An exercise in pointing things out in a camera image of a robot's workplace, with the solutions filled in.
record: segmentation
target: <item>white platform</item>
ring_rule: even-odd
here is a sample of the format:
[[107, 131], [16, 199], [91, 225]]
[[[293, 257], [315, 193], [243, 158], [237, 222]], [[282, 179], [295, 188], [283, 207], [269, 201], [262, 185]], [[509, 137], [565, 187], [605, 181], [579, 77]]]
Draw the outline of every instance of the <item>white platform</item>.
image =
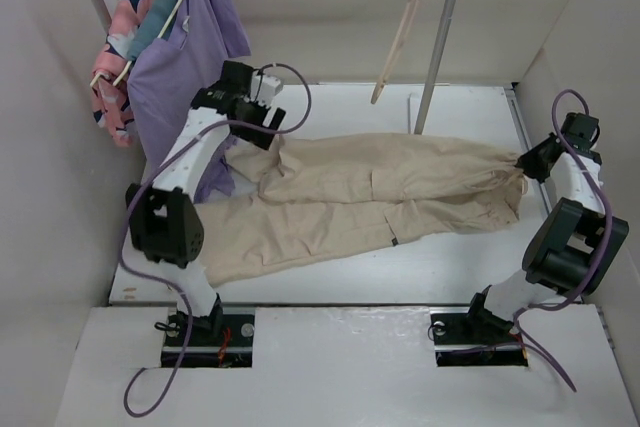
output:
[[[438, 368], [421, 307], [259, 309], [250, 369], [183, 369], [158, 410], [129, 418], [122, 397], [158, 366], [167, 308], [93, 309], [57, 427], [629, 427], [633, 411], [593, 306], [531, 312], [523, 326], [565, 367], [573, 394], [539, 358], [530, 367]], [[168, 369], [145, 372], [132, 408]]]
[[[362, 132], [409, 132], [421, 85], [388, 86], [378, 104], [369, 103], [372, 85], [312, 86], [313, 111], [295, 136], [322, 138]], [[409, 114], [411, 96], [412, 114]], [[302, 115], [300, 86], [285, 87], [276, 105], [287, 111], [286, 125]], [[457, 136], [522, 151], [505, 91], [498, 87], [439, 86], [425, 133]], [[237, 177], [235, 195], [253, 189]], [[468, 303], [474, 293], [520, 268], [524, 251], [544, 219], [537, 189], [523, 198], [521, 220], [498, 233], [436, 234], [417, 242], [354, 257], [321, 262], [218, 287], [225, 303], [258, 304], [437, 304]], [[125, 258], [135, 269], [154, 265], [128, 245]], [[140, 280], [118, 268], [113, 305], [174, 303], [164, 285]]]

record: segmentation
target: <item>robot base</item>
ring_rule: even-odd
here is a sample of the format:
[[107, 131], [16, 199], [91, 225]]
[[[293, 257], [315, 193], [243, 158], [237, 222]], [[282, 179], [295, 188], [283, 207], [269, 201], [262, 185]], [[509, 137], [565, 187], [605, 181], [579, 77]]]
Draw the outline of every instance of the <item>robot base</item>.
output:
[[[170, 315], [162, 348], [162, 367], [173, 367], [182, 349], [185, 329], [173, 330], [171, 326], [185, 325], [184, 314]], [[225, 307], [222, 328], [213, 330], [194, 328], [189, 340], [182, 367], [251, 367], [255, 314], [252, 309]]]
[[[473, 322], [467, 312], [433, 312], [429, 337], [434, 343], [438, 367], [528, 365], [526, 353], [508, 329]], [[465, 352], [492, 345], [500, 347]]]

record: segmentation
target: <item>garment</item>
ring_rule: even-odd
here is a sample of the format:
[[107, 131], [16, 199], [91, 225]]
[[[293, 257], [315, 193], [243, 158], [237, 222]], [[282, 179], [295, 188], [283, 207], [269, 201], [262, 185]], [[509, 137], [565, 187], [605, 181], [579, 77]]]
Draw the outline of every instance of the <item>garment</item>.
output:
[[363, 134], [242, 144], [229, 164], [258, 192], [197, 206], [212, 285], [518, 220], [518, 154], [462, 139]]
[[[165, 22], [177, 3], [178, 0], [153, 0], [147, 16], [140, 24], [140, 28], [131, 42], [131, 46], [127, 52], [127, 60], [135, 62], [142, 51], [151, 45], [151, 42], [160, 34], [162, 27], [164, 27]], [[163, 39], [169, 38], [174, 23], [175, 17], [162, 35]]]
[[153, 0], [118, 0], [107, 40], [96, 58], [91, 78], [101, 73], [92, 88], [93, 118], [105, 127], [118, 146], [131, 145], [133, 113], [127, 97], [126, 82], [112, 85], [127, 63], [126, 56], [138, 26], [147, 15]]
[[[180, 5], [169, 38], [155, 39], [144, 49], [128, 82], [138, 135], [153, 167], [160, 165], [171, 150], [198, 90], [220, 78], [225, 60], [250, 54], [231, 0], [185, 0]], [[226, 179], [225, 185], [233, 182], [225, 165], [213, 158], [195, 200], [206, 198], [211, 179], [220, 176]]]

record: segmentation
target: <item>khaki pants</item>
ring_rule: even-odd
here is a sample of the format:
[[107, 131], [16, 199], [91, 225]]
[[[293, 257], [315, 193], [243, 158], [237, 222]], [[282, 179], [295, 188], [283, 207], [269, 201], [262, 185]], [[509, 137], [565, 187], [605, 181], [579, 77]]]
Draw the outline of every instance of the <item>khaki pants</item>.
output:
[[211, 284], [517, 222], [518, 154], [462, 139], [363, 134], [243, 144], [230, 165], [258, 192], [198, 206]]

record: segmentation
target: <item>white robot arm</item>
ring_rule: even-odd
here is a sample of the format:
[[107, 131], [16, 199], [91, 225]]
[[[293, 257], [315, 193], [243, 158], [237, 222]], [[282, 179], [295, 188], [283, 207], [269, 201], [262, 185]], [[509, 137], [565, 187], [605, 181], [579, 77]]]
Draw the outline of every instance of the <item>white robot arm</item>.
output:
[[[270, 109], [282, 90], [282, 81], [238, 62], [225, 62], [221, 78], [201, 89], [188, 113], [185, 126], [166, 160], [173, 158], [207, 126], [226, 120], [277, 130], [285, 112]], [[234, 134], [268, 149], [273, 134], [246, 127], [221, 125], [204, 134], [199, 142], [171, 163], [145, 191], [131, 215], [129, 227], [134, 248], [156, 262], [162, 278], [184, 291], [196, 319], [197, 328], [219, 334], [222, 308], [215, 289], [209, 285], [198, 255], [204, 241], [202, 223], [193, 206], [196, 188], [219, 146]], [[128, 202], [140, 186], [127, 191]], [[178, 313], [185, 319], [187, 309], [178, 297]]]
[[[464, 319], [469, 332], [508, 332], [517, 312], [566, 295], [586, 279], [605, 224], [604, 206], [586, 179], [589, 175], [596, 185], [602, 185], [602, 161], [592, 150], [600, 133], [598, 119], [568, 114], [561, 132], [587, 170], [578, 166], [554, 134], [520, 157], [518, 166], [527, 177], [540, 183], [550, 179], [548, 191], [554, 208], [529, 244], [522, 270], [474, 296]], [[627, 222], [614, 217], [604, 256], [585, 294], [598, 287], [628, 232]]]

